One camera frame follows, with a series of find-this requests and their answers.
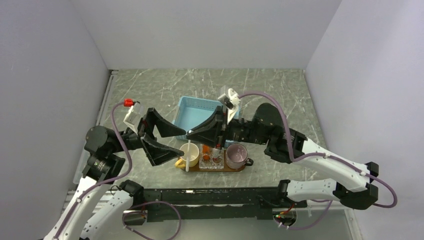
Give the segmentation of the clear glass holder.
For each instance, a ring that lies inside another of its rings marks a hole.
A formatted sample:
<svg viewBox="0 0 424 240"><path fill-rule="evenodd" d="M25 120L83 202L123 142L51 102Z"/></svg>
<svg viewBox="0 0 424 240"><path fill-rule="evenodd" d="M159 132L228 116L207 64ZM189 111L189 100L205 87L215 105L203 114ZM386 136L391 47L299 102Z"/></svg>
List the clear glass holder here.
<svg viewBox="0 0 424 240"><path fill-rule="evenodd" d="M200 149L201 151L200 151L200 158L199 158L198 165L199 165L199 168L201 170L213 170L214 171L214 170L222 170L224 168L225 160L224 160L224 150L222 148L218 148L218 149L220 149L220 153L221 153L221 162L216 164L216 163L213 162L212 154L210 156L211 157L210 162L208 162L208 163L203 162L203 159L202 159L202 144L200 145L200 147L201 147L201 149Z"/></svg>

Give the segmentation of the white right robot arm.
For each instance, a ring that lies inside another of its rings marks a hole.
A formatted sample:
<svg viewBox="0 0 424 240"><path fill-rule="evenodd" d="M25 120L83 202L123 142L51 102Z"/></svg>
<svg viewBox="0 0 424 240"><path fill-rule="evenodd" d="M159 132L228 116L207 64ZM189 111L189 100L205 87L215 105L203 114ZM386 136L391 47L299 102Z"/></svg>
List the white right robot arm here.
<svg viewBox="0 0 424 240"><path fill-rule="evenodd" d="M264 154L272 160L302 165L326 176L311 182L281 180L275 194L280 207L305 200L332 200L351 209L366 210L378 200L378 187L372 184L372 178L379 173L378 164L345 160L294 129L289 130L287 140L280 113L270 103L262 103L252 120L227 122L227 113L222 106L216 107L209 118L189 131L187 139L209 147L223 147L226 141L265 145Z"/></svg>

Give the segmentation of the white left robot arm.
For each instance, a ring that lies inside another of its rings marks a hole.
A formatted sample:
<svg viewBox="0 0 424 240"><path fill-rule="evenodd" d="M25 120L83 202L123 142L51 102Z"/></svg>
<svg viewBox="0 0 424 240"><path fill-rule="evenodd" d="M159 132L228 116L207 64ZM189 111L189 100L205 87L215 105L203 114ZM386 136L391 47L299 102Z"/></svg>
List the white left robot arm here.
<svg viewBox="0 0 424 240"><path fill-rule="evenodd" d="M132 170L122 171L125 162L132 164L131 150L144 150L151 165L158 166L181 157L181 150L161 144L154 136L181 136L186 131L164 119L155 108L143 111L138 103L130 104L124 117L127 128L119 131L116 125L107 128L97 125L85 136L84 149L89 156L78 187L58 222L46 235L48 240L96 240L115 218L124 220L131 213L142 213L161 205L159 198L145 195L144 188L124 180L115 195L99 211L95 207L107 190Z"/></svg>

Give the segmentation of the purple mug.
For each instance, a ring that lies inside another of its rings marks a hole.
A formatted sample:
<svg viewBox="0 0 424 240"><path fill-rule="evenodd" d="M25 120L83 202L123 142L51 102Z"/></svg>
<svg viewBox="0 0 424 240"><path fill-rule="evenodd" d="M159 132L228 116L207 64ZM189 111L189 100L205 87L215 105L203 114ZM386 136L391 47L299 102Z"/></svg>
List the purple mug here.
<svg viewBox="0 0 424 240"><path fill-rule="evenodd" d="M251 167L254 164L254 161L249 158L247 148L240 143L233 143L228 146L225 152L225 162L233 170Z"/></svg>

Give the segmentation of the orange toothpaste tube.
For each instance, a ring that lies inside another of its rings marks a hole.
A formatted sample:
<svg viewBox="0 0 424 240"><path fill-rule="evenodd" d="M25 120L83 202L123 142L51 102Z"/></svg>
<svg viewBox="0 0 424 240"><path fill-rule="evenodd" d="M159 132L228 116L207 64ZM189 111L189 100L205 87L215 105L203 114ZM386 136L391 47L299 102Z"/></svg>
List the orange toothpaste tube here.
<svg viewBox="0 0 424 240"><path fill-rule="evenodd" d="M202 145L202 161L209 163L211 161L211 148L207 145Z"/></svg>

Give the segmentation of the white toothpaste tube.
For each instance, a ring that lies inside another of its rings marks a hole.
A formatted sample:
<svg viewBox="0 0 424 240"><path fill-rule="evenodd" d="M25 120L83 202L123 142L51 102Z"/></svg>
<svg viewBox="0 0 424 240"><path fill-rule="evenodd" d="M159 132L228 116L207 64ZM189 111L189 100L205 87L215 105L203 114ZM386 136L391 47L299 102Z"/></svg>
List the white toothpaste tube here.
<svg viewBox="0 0 424 240"><path fill-rule="evenodd" d="M211 149L212 160L215 164L219 164L222 161L221 150L218 148Z"/></svg>

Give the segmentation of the yellow mug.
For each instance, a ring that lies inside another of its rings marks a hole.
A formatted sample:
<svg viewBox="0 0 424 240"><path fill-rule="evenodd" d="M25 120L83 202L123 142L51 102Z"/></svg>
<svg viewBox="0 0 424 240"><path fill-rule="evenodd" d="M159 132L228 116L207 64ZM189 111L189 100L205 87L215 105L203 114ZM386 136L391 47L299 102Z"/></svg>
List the yellow mug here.
<svg viewBox="0 0 424 240"><path fill-rule="evenodd" d="M174 166L179 169L185 169L186 165L189 168L194 167L200 158L199 147L194 143L185 143L180 148L183 151L183 156L180 156Z"/></svg>

